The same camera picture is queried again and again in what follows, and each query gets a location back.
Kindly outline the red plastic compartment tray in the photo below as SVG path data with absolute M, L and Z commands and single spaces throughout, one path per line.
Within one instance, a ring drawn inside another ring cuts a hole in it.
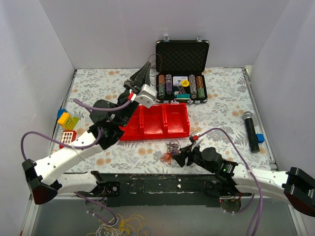
M 190 122 L 184 103 L 138 106 L 121 141 L 164 140 L 189 136 Z

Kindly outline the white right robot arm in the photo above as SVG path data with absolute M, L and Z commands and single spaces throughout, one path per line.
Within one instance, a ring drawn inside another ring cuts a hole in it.
M 214 174 L 220 194 L 262 194 L 282 200 L 304 215 L 315 215 L 315 179 L 299 168 L 292 167 L 289 171 L 248 170 L 243 165 L 223 159 L 213 147 L 200 150 L 196 145 L 181 148 L 179 154 L 172 157 L 180 167 L 196 164 Z

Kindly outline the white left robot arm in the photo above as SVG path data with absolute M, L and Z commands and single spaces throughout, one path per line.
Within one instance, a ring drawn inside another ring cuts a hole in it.
M 153 105 L 157 91 L 150 85 L 150 70 L 151 63 L 147 61 L 127 79 L 125 91 L 116 104 L 98 100 L 88 106 L 76 98 L 73 100 L 89 112 L 93 124 L 57 152 L 37 161 L 25 158 L 22 167 L 35 204 L 47 203 L 62 193 L 83 191 L 95 197 L 104 193 L 104 183 L 91 173 L 69 174 L 67 171 L 116 144 L 125 133 L 122 128 L 127 126 L 139 105 L 148 108 Z

